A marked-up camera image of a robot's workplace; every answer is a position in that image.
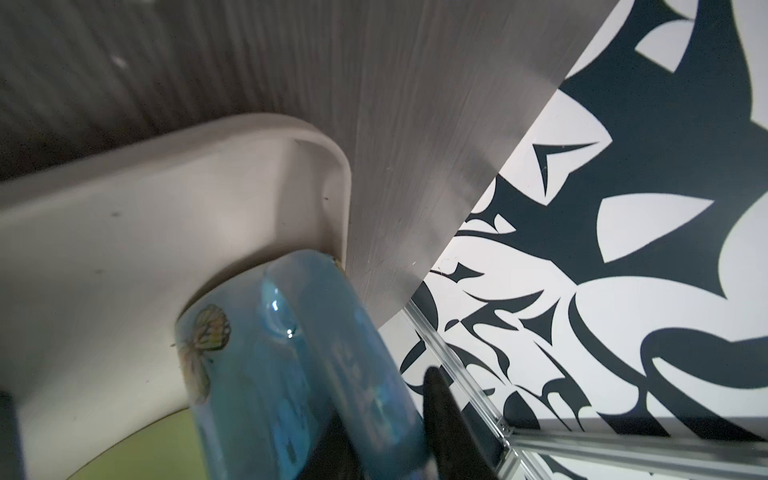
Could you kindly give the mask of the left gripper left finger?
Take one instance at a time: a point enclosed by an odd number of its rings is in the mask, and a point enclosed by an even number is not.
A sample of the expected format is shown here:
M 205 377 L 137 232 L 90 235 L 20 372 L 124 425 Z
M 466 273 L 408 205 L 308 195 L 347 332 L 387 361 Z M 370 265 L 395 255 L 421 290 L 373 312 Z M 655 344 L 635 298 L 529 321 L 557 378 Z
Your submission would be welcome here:
M 338 414 L 334 414 L 297 480 L 360 480 L 364 471 Z

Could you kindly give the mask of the light blue mug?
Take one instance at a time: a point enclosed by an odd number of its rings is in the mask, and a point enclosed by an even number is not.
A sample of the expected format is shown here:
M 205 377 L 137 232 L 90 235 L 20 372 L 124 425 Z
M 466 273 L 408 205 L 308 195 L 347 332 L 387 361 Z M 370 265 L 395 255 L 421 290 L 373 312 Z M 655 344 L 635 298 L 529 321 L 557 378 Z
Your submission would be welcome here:
M 175 340 L 213 479 L 296 479 L 334 426 L 370 479 L 429 479 L 424 425 L 335 259 L 295 251 L 203 295 Z

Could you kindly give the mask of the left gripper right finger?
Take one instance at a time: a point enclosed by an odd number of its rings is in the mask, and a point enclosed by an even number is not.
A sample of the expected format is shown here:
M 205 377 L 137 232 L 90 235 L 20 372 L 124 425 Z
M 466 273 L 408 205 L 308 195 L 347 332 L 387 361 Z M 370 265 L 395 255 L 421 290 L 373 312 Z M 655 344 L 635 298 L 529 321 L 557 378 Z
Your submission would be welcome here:
M 424 375 L 426 438 L 441 479 L 496 480 L 437 367 Z

